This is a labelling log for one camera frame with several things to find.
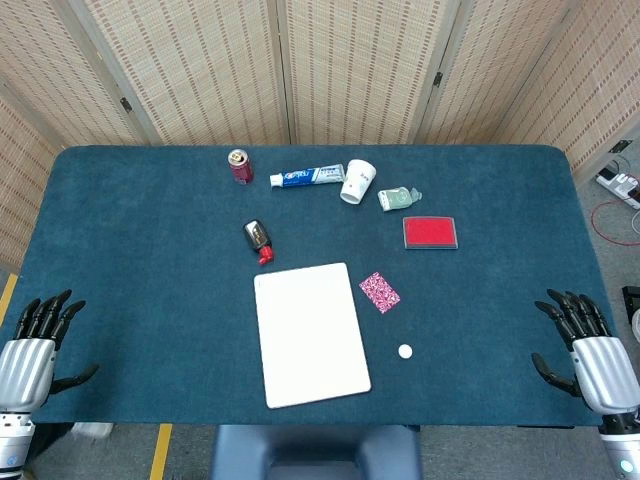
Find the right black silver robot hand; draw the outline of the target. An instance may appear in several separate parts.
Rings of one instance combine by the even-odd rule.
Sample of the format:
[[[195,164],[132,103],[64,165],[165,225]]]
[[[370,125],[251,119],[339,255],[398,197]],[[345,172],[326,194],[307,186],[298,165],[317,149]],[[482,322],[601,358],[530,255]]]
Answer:
[[[570,291],[547,291],[555,301],[534,305],[555,325],[574,368],[569,380],[554,373],[542,355],[533,353],[532,363],[551,386],[581,398],[602,416],[637,414],[639,381],[621,340],[614,336],[600,307],[588,296]]]

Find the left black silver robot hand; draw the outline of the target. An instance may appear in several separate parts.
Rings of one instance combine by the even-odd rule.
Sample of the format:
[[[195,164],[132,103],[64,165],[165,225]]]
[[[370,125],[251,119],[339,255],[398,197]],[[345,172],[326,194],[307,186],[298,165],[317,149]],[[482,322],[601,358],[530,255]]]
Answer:
[[[46,300],[32,300],[18,317],[13,337],[1,352],[1,413],[23,416],[42,407],[51,395],[77,387],[98,371],[57,379],[55,365],[70,324],[86,302],[68,304],[70,289]]]

